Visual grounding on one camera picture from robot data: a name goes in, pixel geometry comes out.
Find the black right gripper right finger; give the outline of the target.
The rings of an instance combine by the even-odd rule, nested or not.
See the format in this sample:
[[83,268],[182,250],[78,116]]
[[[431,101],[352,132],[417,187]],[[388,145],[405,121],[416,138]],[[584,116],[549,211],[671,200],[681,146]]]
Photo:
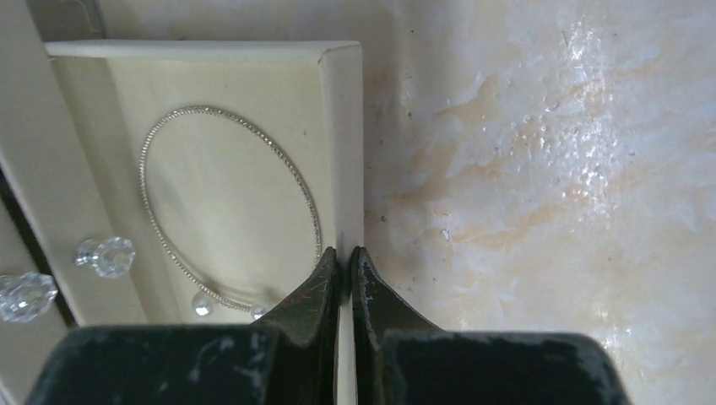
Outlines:
[[360,404],[627,404],[608,354],[561,332],[450,332],[350,259]]

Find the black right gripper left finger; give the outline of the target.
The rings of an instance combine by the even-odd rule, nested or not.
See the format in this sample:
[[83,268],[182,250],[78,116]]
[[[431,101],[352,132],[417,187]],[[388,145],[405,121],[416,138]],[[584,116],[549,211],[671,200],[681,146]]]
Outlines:
[[249,324],[84,327],[52,351],[29,404],[333,404],[339,262]]

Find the crystal stud earring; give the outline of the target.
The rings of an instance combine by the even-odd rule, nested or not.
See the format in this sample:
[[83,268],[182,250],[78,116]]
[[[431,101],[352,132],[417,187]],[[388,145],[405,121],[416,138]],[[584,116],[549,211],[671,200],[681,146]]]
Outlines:
[[120,278],[133,265],[136,251],[126,238],[113,236],[105,240],[82,241],[75,251],[74,264],[93,269],[102,278]]

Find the beige ring holder tray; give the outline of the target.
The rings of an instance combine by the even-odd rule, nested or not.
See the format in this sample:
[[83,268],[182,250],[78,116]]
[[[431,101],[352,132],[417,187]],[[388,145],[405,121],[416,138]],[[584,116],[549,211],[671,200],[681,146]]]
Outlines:
[[[38,282],[30,257],[8,210],[1,206],[1,275]],[[1,403],[23,404],[47,357],[68,332],[54,301],[32,307],[30,321],[1,320]]]

